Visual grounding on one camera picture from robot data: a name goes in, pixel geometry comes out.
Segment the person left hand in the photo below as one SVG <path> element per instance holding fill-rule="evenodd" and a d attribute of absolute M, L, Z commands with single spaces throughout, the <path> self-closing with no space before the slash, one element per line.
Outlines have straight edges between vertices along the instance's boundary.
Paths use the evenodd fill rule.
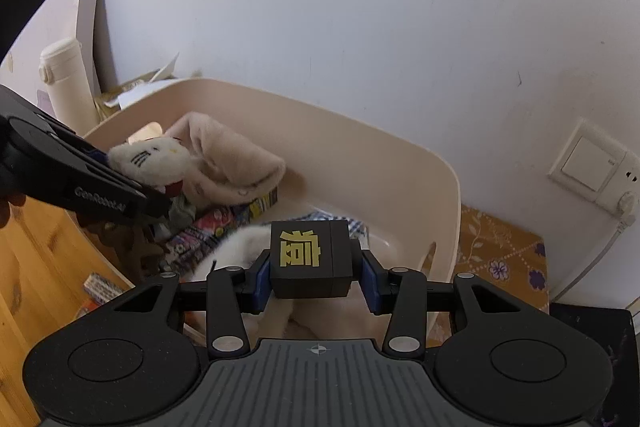
<path fill-rule="evenodd" d="M 24 194 L 10 194 L 0 197 L 0 228 L 4 228 L 11 216 L 14 207 L 23 207 L 26 202 Z"/>

